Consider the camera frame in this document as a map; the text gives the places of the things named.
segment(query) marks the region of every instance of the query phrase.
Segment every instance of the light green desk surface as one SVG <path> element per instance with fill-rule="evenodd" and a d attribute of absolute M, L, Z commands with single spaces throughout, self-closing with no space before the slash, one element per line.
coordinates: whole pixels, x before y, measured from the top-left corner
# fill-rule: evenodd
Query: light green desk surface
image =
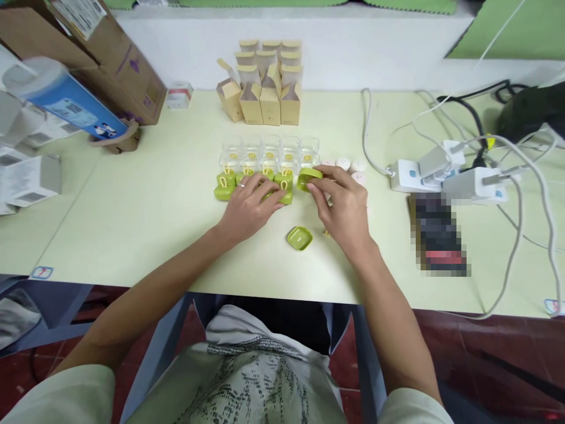
<path fill-rule="evenodd" d="M 373 100 L 374 106 L 377 101 L 379 105 L 373 111 L 368 143 L 376 161 L 390 164 L 398 158 L 417 160 L 429 151 L 430 142 L 411 127 L 393 132 L 427 108 L 419 95 L 377 93 Z M 489 127 L 489 117 L 500 106 L 488 96 L 471 102 Z M 446 108 L 471 124 L 457 105 Z M 54 268 L 51 280 L 132 286 L 222 216 L 225 203 L 217 201 L 213 191 L 224 139 L 246 134 L 313 135 L 320 139 L 322 159 L 346 156 L 353 160 L 364 157 L 363 119 L 359 93 L 306 92 L 299 127 L 233 124 L 221 110 L 216 93 L 196 92 L 188 110 L 165 108 L 157 126 L 144 128 L 136 152 L 102 156 L 39 265 Z M 422 131 L 439 140 L 457 135 L 434 114 L 423 116 L 418 123 Z M 558 150 L 542 161 L 548 179 L 564 179 L 559 165 L 564 159 L 563 151 Z M 68 172 L 65 181 L 74 179 L 73 175 Z M 523 188 L 526 234 L 546 243 L 547 225 L 532 175 L 524 175 Z M 407 196 L 391 191 L 387 178 L 372 169 L 367 171 L 367 189 L 371 234 L 412 307 L 460 312 L 482 312 L 490 307 L 501 289 L 516 235 L 495 206 L 456 207 L 471 277 L 430 277 L 416 265 Z M 563 230 L 562 190 L 562 186 L 551 186 L 556 219 Z M 512 199 L 504 207 L 516 217 L 516 199 L 512 190 L 510 193 Z M 304 252 L 295 251 L 285 240 L 296 225 L 306 226 L 314 235 Z M 322 231 L 310 195 L 296 191 L 292 205 L 277 212 L 256 236 L 219 259 L 192 289 L 360 302 L 362 294 L 353 270 L 335 242 Z M 565 275 L 564 256 L 557 255 Z M 555 298 L 547 252 L 524 240 L 516 259 L 510 288 L 496 313 L 546 317 L 543 300 Z"/>
<path fill-rule="evenodd" d="M 54 141 L 38 154 L 61 156 L 62 194 L 0 217 L 0 274 L 32 273 L 103 152 L 80 134 Z"/>

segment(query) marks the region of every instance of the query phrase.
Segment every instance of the finger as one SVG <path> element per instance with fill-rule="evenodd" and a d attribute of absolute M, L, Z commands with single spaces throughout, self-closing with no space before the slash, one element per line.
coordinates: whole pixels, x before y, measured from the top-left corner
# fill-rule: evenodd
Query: finger
<path fill-rule="evenodd" d="M 329 178 L 312 178 L 310 182 L 316 187 L 322 189 L 322 191 L 329 193 L 330 196 L 334 198 L 339 196 L 340 192 L 345 190 L 342 186 L 340 186 L 335 181 L 330 180 Z"/>
<path fill-rule="evenodd" d="M 240 183 L 235 187 L 234 194 L 241 194 L 245 187 L 249 184 L 250 177 L 245 176 L 241 179 Z"/>
<path fill-rule="evenodd" d="M 312 197 L 316 202 L 320 219 L 329 220 L 331 216 L 330 205 L 328 205 L 328 201 L 325 199 L 324 192 L 314 184 L 308 183 L 306 186 L 310 189 L 310 193 L 312 193 Z"/>
<path fill-rule="evenodd" d="M 281 201 L 284 196 L 286 196 L 286 193 L 287 192 L 285 190 L 275 191 L 272 195 L 261 202 L 261 207 L 265 208 L 266 210 L 274 211 L 274 207 Z"/>
<path fill-rule="evenodd" d="M 251 197 L 255 199 L 257 203 L 260 203 L 261 199 L 263 199 L 263 197 L 265 197 L 270 191 L 273 190 L 281 190 L 281 187 L 278 184 L 273 183 L 271 180 L 267 179 L 253 192 L 253 195 Z"/>
<path fill-rule="evenodd" d="M 251 196 L 255 189 L 259 186 L 259 184 L 262 182 L 264 183 L 265 181 L 270 181 L 266 175 L 263 175 L 261 173 L 253 174 L 251 177 L 249 177 L 249 180 L 247 180 L 247 183 L 245 184 L 245 187 L 241 192 L 242 196 Z"/>
<path fill-rule="evenodd" d="M 359 185 L 353 178 L 351 178 L 348 172 L 344 171 L 343 168 L 319 165 L 314 167 L 314 169 L 322 172 L 324 175 L 331 177 L 333 180 L 337 181 L 339 185 L 347 188 L 348 190 L 357 188 L 357 186 Z"/>

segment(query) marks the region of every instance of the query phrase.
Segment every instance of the smartphone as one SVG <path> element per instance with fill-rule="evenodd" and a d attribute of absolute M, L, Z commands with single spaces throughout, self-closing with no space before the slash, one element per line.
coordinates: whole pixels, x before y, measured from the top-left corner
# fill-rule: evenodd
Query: smartphone
<path fill-rule="evenodd" d="M 408 201 L 412 239 L 421 269 L 435 276 L 469 276 L 471 267 L 461 233 L 442 193 L 412 193 Z"/>

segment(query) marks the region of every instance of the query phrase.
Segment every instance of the wooden holder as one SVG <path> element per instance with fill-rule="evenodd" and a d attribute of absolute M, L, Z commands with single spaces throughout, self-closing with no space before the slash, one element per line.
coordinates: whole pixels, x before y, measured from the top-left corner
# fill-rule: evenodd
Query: wooden holder
<path fill-rule="evenodd" d="M 91 135 L 88 137 L 88 142 L 94 147 L 104 147 L 113 154 L 135 151 L 141 138 L 139 124 L 135 120 L 122 120 L 122 122 L 128 126 L 124 135 L 111 140 L 99 140 Z"/>

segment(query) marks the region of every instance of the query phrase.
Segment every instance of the shirt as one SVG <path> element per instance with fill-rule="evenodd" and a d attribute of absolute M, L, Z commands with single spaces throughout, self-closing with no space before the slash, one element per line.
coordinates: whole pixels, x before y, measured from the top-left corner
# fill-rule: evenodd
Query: shirt
<path fill-rule="evenodd" d="M 175 358 L 128 424 L 347 423 L 328 356 L 271 333 L 233 305 L 210 321 L 206 340 Z M 109 423 L 114 385 L 103 365 L 65 370 L 30 390 L 2 424 Z M 390 393 L 379 422 L 453 421 L 435 399 L 404 388 Z"/>

